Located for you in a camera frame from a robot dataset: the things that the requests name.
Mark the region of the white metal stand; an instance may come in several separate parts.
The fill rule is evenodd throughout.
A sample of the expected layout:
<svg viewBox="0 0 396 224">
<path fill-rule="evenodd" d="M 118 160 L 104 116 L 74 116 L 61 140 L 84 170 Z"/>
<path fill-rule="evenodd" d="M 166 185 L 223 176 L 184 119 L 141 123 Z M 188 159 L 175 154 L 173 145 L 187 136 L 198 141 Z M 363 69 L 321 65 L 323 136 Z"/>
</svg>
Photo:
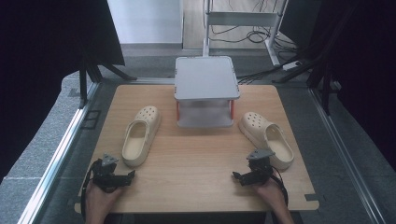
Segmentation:
<svg viewBox="0 0 396 224">
<path fill-rule="evenodd" d="M 283 0 L 278 12 L 222 12 L 213 11 L 210 7 L 212 0 L 204 0 L 205 37 L 203 41 L 203 55 L 209 55 L 209 28 L 211 25 L 258 26 L 269 27 L 270 37 L 264 41 L 273 66 L 279 67 L 280 62 L 273 48 L 280 23 L 288 0 Z"/>
</svg>

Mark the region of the cream clog shoe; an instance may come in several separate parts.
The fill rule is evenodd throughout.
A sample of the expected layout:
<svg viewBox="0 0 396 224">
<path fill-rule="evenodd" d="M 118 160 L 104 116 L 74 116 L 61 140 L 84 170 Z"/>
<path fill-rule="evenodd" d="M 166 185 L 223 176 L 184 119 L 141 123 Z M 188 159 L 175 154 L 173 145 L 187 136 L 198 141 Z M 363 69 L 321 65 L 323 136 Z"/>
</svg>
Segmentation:
<svg viewBox="0 0 396 224">
<path fill-rule="evenodd" d="M 283 130 L 256 112 L 247 112 L 238 122 L 241 133 L 257 148 L 274 152 L 270 162 L 276 169 L 286 170 L 294 161 L 294 153 Z"/>
<path fill-rule="evenodd" d="M 148 105 L 138 111 L 127 127 L 121 152 L 127 166 L 136 167 L 146 160 L 160 124 L 161 113 L 157 107 Z"/>
</svg>

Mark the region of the person's left hand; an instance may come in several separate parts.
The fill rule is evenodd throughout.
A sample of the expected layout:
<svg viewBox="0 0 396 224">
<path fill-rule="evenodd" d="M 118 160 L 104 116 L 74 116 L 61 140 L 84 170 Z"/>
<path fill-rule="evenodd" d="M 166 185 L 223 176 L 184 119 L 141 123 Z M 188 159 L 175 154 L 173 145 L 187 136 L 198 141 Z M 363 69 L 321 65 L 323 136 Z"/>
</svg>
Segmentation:
<svg viewBox="0 0 396 224">
<path fill-rule="evenodd" d="M 122 193 L 123 188 L 115 189 L 113 192 L 106 193 L 90 181 L 85 195 L 86 216 L 106 216 Z"/>
</svg>

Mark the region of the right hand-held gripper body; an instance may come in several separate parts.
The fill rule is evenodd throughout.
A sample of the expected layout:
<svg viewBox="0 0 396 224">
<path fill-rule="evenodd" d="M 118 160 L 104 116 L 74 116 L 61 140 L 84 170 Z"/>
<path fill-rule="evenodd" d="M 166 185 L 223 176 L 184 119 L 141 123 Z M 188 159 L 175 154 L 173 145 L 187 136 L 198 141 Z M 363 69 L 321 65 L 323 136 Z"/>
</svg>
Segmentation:
<svg viewBox="0 0 396 224">
<path fill-rule="evenodd" d="M 270 157 L 274 152 L 269 149 L 255 149 L 248 156 L 248 167 L 250 172 L 247 174 L 247 179 L 253 180 L 255 183 L 265 183 L 274 174 L 273 167 L 270 162 Z"/>
</svg>

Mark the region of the black metal stand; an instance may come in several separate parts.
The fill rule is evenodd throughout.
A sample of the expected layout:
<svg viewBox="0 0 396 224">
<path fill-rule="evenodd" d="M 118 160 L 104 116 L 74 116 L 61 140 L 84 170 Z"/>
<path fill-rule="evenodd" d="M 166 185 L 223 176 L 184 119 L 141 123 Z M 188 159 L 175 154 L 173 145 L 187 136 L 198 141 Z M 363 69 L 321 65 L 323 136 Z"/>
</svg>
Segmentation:
<svg viewBox="0 0 396 224">
<path fill-rule="evenodd" d="M 280 79 L 274 80 L 274 83 L 286 83 L 293 78 L 301 75 L 308 70 L 312 70 L 309 75 L 306 85 L 308 88 L 316 88 L 319 83 L 322 83 L 321 90 L 321 107 L 324 112 L 329 115 L 329 97 L 331 93 L 331 75 L 328 69 L 328 57 L 327 56 L 318 56 L 316 59 L 304 63 L 303 65 L 298 66 L 296 69 L 292 70 L 288 75 L 282 77 Z"/>
</svg>

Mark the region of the grey two-tier shoe rack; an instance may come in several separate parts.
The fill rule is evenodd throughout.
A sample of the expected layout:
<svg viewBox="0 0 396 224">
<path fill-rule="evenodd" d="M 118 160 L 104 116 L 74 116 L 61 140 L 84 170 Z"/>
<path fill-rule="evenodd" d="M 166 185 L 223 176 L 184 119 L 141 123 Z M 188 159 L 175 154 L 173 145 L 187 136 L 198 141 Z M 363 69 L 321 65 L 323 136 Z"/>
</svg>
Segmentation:
<svg viewBox="0 0 396 224">
<path fill-rule="evenodd" d="M 232 59 L 177 58 L 174 97 L 179 127 L 231 127 L 233 103 L 240 97 Z"/>
</svg>

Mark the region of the black tripod stand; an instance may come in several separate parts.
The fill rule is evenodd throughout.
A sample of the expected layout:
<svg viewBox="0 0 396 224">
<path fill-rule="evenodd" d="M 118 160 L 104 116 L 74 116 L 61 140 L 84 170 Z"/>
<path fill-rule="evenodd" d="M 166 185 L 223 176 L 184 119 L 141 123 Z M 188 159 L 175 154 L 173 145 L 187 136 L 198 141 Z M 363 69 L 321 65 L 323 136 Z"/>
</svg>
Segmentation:
<svg viewBox="0 0 396 224">
<path fill-rule="evenodd" d="M 79 108 L 82 109 L 88 103 L 88 87 L 87 87 L 87 77 L 91 79 L 93 83 L 100 83 L 103 76 L 99 70 L 99 65 L 102 65 L 104 68 L 112 72 L 118 77 L 121 77 L 124 80 L 132 80 L 135 81 L 136 77 L 127 75 L 119 68 L 110 63 L 103 63 L 90 59 L 88 56 L 84 56 L 80 63 L 80 68 L 78 71 L 79 75 Z"/>
</svg>

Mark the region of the aluminium rail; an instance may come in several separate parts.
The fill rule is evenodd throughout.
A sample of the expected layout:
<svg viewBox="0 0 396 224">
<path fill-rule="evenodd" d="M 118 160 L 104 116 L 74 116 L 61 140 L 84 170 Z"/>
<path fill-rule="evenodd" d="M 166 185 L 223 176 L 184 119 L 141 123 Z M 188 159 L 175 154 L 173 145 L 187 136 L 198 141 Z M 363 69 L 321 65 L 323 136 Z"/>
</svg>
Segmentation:
<svg viewBox="0 0 396 224">
<path fill-rule="evenodd" d="M 98 87 L 93 82 L 79 88 L 76 85 L 67 88 L 63 84 L 64 89 L 54 107 L 18 160 L 18 169 L 25 167 L 25 170 L 24 175 L 18 175 L 15 180 L 32 183 L 33 186 L 21 193 L 22 196 L 30 196 L 23 201 L 23 211 L 16 224 L 34 223 L 49 197 L 55 178 Z"/>
<path fill-rule="evenodd" d="M 346 172 L 351 179 L 351 182 L 356 190 L 361 203 L 371 220 L 372 224 L 388 224 L 383 216 L 383 213 L 374 197 L 374 194 L 369 189 L 366 181 L 364 180 L 360 170 L 351 158 L 347 146 L 338 132 L 335 124 L 330 115 L 322 108 L 321 100 L 317 91 L 309 89 L 309 95 L 313 99 L 314 105 L 318 111 L 319 116 L 324 123 L 324 126 L 332 139 L 334 147 L 339 155 L 341 162 L 346 168 Z"/>
</svg>

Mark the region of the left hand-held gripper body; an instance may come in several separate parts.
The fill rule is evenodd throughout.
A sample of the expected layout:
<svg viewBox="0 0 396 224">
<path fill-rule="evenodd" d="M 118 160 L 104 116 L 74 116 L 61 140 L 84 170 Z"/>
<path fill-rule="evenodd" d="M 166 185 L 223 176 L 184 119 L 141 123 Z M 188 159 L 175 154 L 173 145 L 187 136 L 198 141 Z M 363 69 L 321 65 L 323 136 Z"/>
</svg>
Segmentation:
<svg viewBox="0 0 396 224">
<path fill-rule="evenodd" d="M 104 154 L 92 164 L 93 183 L 105 193 L 111 193 L 122 187 L 122 178 L 114 174 L 119 160 L 109 154 Z"/>
</svg>

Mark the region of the black curtain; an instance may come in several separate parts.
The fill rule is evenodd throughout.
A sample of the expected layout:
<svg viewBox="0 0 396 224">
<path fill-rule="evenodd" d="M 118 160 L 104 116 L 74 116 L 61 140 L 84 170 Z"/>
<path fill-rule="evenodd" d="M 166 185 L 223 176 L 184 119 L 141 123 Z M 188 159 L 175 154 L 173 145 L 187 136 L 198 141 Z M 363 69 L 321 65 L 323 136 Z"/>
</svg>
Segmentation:
<svg viewBox="0 0 396 224">
<path fill-rule="evenodd" d="M 280 32 L 312 60 L 350 8 L 330 73 L 338 99 L 396 171 L 396 0 L 289 0 Z"/>
<path fill-rule="evenodd" d="M 0 0 L 0 182 L 85 58 L 124 64 L 107 0 Z"/>
</svg>

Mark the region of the white power strip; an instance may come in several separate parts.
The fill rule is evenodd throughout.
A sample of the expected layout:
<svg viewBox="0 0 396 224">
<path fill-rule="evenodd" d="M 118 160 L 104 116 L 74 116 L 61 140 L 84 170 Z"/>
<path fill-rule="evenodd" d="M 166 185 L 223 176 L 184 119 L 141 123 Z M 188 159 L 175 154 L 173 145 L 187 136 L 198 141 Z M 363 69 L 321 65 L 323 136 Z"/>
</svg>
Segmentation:
<svg viewBox="0 0 396 224">
<path fill-rule="evenodd" d="M 284 71 L 289 71 L 289 70 L 292 70 L 292 69 L 297 68 L 297 67 L 300 66 L 301 64 L 302 64 L 302 63 L 301 63 L 300 61 L 294 61 L 294 62 L 291 62 L 291 63 L 286 63 L 286 64 L 284 64 L 284 65 L 282 66 L 282 68 L 283 68 Z"/>
</svg>

